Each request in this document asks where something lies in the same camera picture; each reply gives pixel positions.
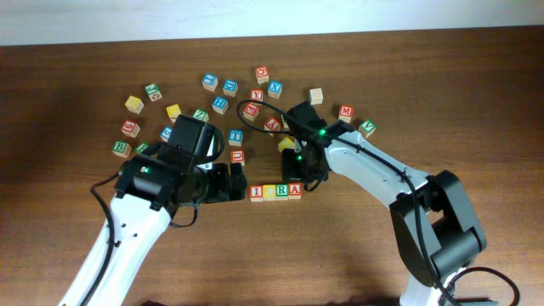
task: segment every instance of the brown wooden surface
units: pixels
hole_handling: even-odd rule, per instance
[[[133,147],[159,139],[174,103],[184,114],[208,110],[224,132],[240,128],[235,102],[258,86],[259,65],[284,84],[275,105],[323,88],[317,109],[328,122],[340,104],[353,105],[358,120],[377,124],[378,148],[457,174],[489,242],[477,265],[510,275],[523,305],[542,304],[544,27],[0,48],[0,304],[50,305],[65,294],[104,222],[88,189],[124,161],[111,153],[128,139],[124,120],[142,127]],[[202,88],[206,72],[219,86],[240,84],[224,116],[211,106],[221,87]],[[150,82],[164,99],[145,97]],[[141,116],[124,107],[129,94],[144,99]],[[279,183],[280,139],[243,130],[249,183]],[[112,185],[101,192],[111,198]],[[125,304],[365,301],[398,297],[407,279],[387,209],[332,175],[301,201],[203,206],[196,226],[169,229],[155,244]],[[472,275],[458,297],[473,296],[512,294]]]

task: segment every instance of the white plastic part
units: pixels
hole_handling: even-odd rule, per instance
[[[429,175],[423,171],[408,167],[393,157],[381,152],[370,144],[359,132],[344,133],[340,139],[359,144],[370,152],[390,162],[400,171],[406,171],[416,190],[427,183]],[[342,174],[363,187],[371,195],[376,197],[387,209],[396,201],[399,193],[410,194],[408,185],[401,181],[400,176],[393,170],[383,165],[364,152],[356,152],[356,149],[333,140],[325,148],[326,160],[332,171]]]
[[[150,205],[149,201],[133,195],[111,200],[115,241],[121,244],[113,248],[108,269],[88,306],[121,305],[145,256],[171,220],[164,208],[157,212]],[[94,283],[108,247],[106,225],[107,221],[59,306],[79,306]]]
[[[463,270],[464,268],[460,268],[456,273],[448,276],[444,287],[447,287],[451,279]],[[442,292],[439,289],[424,286],[410,275],[406,291],[400,296],[400,306],[438,306],[441,295]]]

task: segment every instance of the wooden cube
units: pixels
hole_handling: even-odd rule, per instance
[[[229,109],[229,101],[225,98],[217,97],[212,103],[212,108],[214,111],[218,112],[221,115]]]
[[[275,186],[275,200],[276,201],[289,200],[289,189],[287,184],[278,184]]]
[[[283,85],[280,82],[272,81],[269,85],[269,97],[279,99]]]
[[[262,185],[249,186],[249,199],[251,201],[263,201],[263,186]]]
[[[351,118],[354,116],[354,108],[351,106],[342,105],[340,106],[340,114],[338,114],[338,119],[349,123]]]
[[[178,116],[181,115],[181,110],[178,105],[170,105],[167,107],[168,117],[172,122],[176,122]]]
[[[132,148],[130,147],[130,144],[124,141],[117,140],[116,143],[113,145],[113,149],[111,149],[111,151],[117,156],[127,158],[128,155],[130,155],[131,149]]]
[[[265,124],[264,129],[267,131],[280,131],[281,123],[274,117],[271,117]]]
[[[232,150],[230,152],[230,161],[232,163],[239,162],[242,166],[245,166],[246,158],[244,157],[244,150]]]
[[[283,117],[283,115],[281,115],[281,123],[283,123],[283,129],[289,129],[289,126],[287,125],[287,120]]]
[[[202,86],[209,91],[214,91],[218,84],[219,80],[213,74],[207,73],[202,79]]]
[[[262,89],[252,89],[250,92],[249,92],[249,99],[254,99],[254,100],[257,100],[257,101],[263,101],[264,98],[263,98],[263,90]]]
[[[292,142],[288,137],[285,137],[280,143],[278,144],[278,151],[282,152],[283,149],[295,149],[295,143]]]
[[[125,123],[122,124],[121,132],[129,137],[136,137],[139,132],[138,123],[126,120]]]
[[[372,135],[376,131],[376,124],[374,122],[367,120],[360,124],[359,126],[359,132],[367,138],[368,136]]]
[[[244,133],[241,130],[231,129],[229,132],[229,145],[241,146]]]
[[[143,142],[139,144],[139,146],[137,146],[135,150],[137,154],[142,154],[142,152],[149,147],[150,146],[146,142]]]
[[[251,103],[248,103],[246,108],[243,111],[244,117],[254,121],[255,118],[257,118],[258,115],[258,107],[256,105],[253,105]]]
[[[269,69],[267,67],[258,67],[255,69],[257,83],[262,84],[269,81]]]
[[[125,106],[129,111],[139,114],[144,109],[144,102],[141,99],[138,99],[134,96],[128,96]]]
[[[263,200],[275,201],[275,185],[263,186]]]
[[[300,199],[303,195],[303,185],[301,183],[289,183],[289,199]]]
[[[159,91],[159,87],[156,86],[155,83],[151,85],[147,85],[145,87],[145,92],[150,97],[151,101],[157,101],[158,99],[162,98],[161,92]]]
[[[210,120],[210,116],[207,115],[207,111],[205,110],[196,110],[195,114],[193,115],[193,118],[202,120],[204,122],[207,122]]]
[[[170,139],[170,134],[171,133],[172,133],[172,128],[171,127],[165,127],[161,132],[162,141],[168,142],[168,140]]]
[[[309,90],[309,103],[312,105],[323,103],[323,92],[321,88]]]
[[[224,82],[223,94],[228,95],[230,97],[234,97],[236,96],[237,91],[238,91],[238,82],[233,80],[227,80]]]

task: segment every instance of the white background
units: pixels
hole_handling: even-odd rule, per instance
[[[0,45],[544,24],[544,0],[0,0]]]

